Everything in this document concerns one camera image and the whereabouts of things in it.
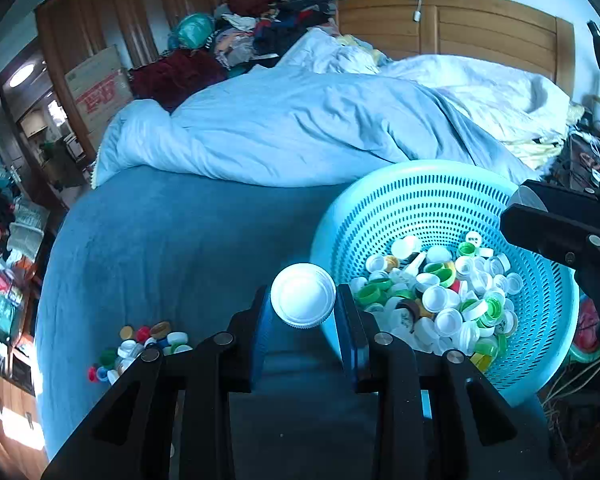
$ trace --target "metal screw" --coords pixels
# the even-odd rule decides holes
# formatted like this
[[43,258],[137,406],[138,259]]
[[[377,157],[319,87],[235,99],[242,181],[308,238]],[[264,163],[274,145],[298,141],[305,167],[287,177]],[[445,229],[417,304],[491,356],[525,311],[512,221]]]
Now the metal screw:
[[462,361],[464,361],[464,354],[458,350],[451,350],[446,355],[446,360],[455,365],[459,365]]
[[147,348],[140,354],[140,358],[145,363],[152,363],[160,357],[160,351],[157,348]]
[[221,332],[214,336],[214,343],[220,346],[228,345],[233,340],[234,336],[232,336],[228,332]]
[[374,336],[374,341],[379,345],[387,346],[394,341],[394,338],[391,334],[388,334],[387,332],[378,332]]
[[596,235],[589,235],[589,242],[596,247],[600,247],[600,237]]

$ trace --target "blue plastic basket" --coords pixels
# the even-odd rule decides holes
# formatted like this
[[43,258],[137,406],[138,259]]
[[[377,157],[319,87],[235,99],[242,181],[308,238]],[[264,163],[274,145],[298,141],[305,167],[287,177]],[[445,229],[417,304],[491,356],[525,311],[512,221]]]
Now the blue plastic basket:
[[[455,252],[468,231],[482,234],[483,244],[505,253],[525,283],[512,297],[518,330],[509,339],[507,355],[486,374],[512,406],[555,373],[578,320],[573,271],[508,244],[500,233],[500,214],[515,190],[497,174],[457,162],[394,164],[362,178],[333,202],[318,226],[311,254],[312,263],[336,283],[349,283],[365,275],[371,254],[389,254],[397,237],[414,234],[425,249],[441,244]],[[333,314],[322,329],[340,354]]]

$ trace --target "ceiling light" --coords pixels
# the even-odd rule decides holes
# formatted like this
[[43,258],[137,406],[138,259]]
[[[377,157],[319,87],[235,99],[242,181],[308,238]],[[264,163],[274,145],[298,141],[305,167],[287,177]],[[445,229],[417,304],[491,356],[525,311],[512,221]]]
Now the ceiling light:
[[24,80],[31,75],[35,66],[35,63],[30,63],[18,69],[18,71],[15,74],[13,74],[13,77],[11,77],[9,81],[9,86],[11,88],[14,88],[20,83],[23,83]]

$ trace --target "wooden headboard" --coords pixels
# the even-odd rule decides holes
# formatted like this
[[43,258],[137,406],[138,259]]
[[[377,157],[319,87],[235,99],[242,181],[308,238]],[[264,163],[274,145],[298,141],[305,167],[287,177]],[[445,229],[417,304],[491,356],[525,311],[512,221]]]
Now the wooden headboard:
[[393,59],[455,54],[535,72],[572,96],[573,25],[510,0],[339,0],[342,34],[368,41]]

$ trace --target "bed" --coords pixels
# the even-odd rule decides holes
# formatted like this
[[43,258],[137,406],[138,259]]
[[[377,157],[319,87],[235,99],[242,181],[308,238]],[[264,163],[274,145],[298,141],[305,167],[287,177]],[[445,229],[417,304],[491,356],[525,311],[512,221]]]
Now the bed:
[[[343,33],[372,43],[394,59],[459,54],[494,60],[533,69],[570,96],[574,61],[569,23],[506,0],[424,0],[418,24],[413,22],[415,5],[411,0],[342,0],[338,22]],[[419,151],[417,139],[429,136],[434,156],[464,157],[465,162],[494,168],[499,162],[491,155],[497,153],[502,162],[498,170],[526,178],[523,165],[498,140],[436,90],[377,74],[317,75],[297,66],[284,70],[297,79],[287,89],[275,87],[288,93],[279,101],[270,95],[269,104],[283,106],[303,98],[294,88],[304,88],[307,81],[318,85],[318,76],[331,94],[342,97],[334,89],[339,92],[345,81],[356,91],[331,102],[324,117],[306,109],[275,115],[274,106],[265,117],[253,111],[257,102],[240,93],[245,87],[256,94],[276,85],[271,75],[276,72],[256,71],[233,80],[245,78],[246,85],[228,81],[200,92],[197,96],[202,97],[172,117],[150,106],[150,113],[129,113],[107,133],[114,139],[109,153],[116,155],[103,155],[105,140],[96,189],[69,212],[52,250],[40,301],[35,382],[50,457],[106,391],[105,385],[88,383],[86,372],[104,348],[119,344],[122,326],[168,319],[193,342],[224,329],[234,312],[250,304],[257,286],[271,282],[283,267],[308,260],[321,215],[349,182],[392,162],[429,156]],[[365,88],[388,92],[389,99],[411,92],[417,105],[409,101],[410,120],[425,114],[416,121],[417,128],[396,133],[394,124],[403,116],[391,114],[404,113],[404,101],[392,102],[398,112],[384,102],[380,115],[387,114],[394,124],[383,123],[382,137],[365,136],[376,128],[378,113],[363,114],[362,105],[342,108],[362,92],[356,86],[362,80]],[[310,88],[326,92],[322,86]],[[224,103],[210,112],[208,106],[218,100]],[[257,133],[240,142],[259,142],[271,150],[262,152],[266,156],[253,147],[235,155],[237,137],[222,138],[222,132],[239,134],[234,106],[250,113],[245,121]],[[347,119],[351,115],[357,118],[353,122]],[[270,134],[271,116],[290,121],[275,136]],[[185,119],[192,122],[185,126]],[[368,120],[366,129],[360,127],[363,120]],[[214,129],[200,137],[210,123]],[[304,133],[312,128],[310,139],[294,137],[299,123]],[[142,129],[141,136],[132,134],[131,126]],[[333,130],[328,145],[322,127]],[[354,130],[356,142],[372,145],[357,145],[342,136]],[[125,136],[126,143],[121,141]],[[178,142],[165,142],[164,136]],[[384,142],[389,138],[393,144]],[[483,143],[484,153],[472,153],[467,147],[471,142]],[[147,160],[148,146],[177,155],[176,162],[158,156]],[[206,151],[179,155],[192,146]],[[322,149],[333,151],[317,157]],[[375,407],[373,397],[349,391],[320,331],[295,331],[276,320],[257,392],[231,399],[237,477],[275,472],[276,478],[368,478]]]

